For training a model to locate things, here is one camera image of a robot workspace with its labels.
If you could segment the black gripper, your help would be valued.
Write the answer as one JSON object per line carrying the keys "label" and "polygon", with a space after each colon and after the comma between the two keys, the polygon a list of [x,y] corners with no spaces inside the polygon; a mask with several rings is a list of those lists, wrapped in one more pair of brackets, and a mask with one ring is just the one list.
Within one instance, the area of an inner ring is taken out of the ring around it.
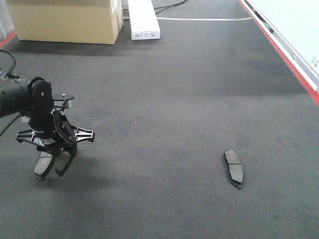
{"label": "black gripper", "polygon": [[54,94],[53,100],[41,105],[38,109],[33,106],[30,110],[22,111],[29,130],[20,131],[16,137],[19,143],[27,142],[37,146],[37,150],[58,156],[61,151],[67,151],[72,157],[77,155],[77,143],[82,141],[94,142],[95,133],[71,125],[64,113],[71,107],[74,99],[72,94]]}

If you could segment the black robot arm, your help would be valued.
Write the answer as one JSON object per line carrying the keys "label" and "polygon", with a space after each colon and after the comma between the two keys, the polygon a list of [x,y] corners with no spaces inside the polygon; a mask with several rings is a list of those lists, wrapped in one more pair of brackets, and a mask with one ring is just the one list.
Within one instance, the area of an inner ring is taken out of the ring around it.
{"label": "black robot arm", "polygon": [[36,146],[37,151],[58,156],[67,151],[77,155],[77,143],[94,142],[95,133],[71,125],[64,114],[71,107],[72,94],[53,94],[51,83],[42,77],[23,77],[12,72],[0,76],[0,116],[17,113],[24,117],[29,130],[20,131],[16,137],[19,143]]}

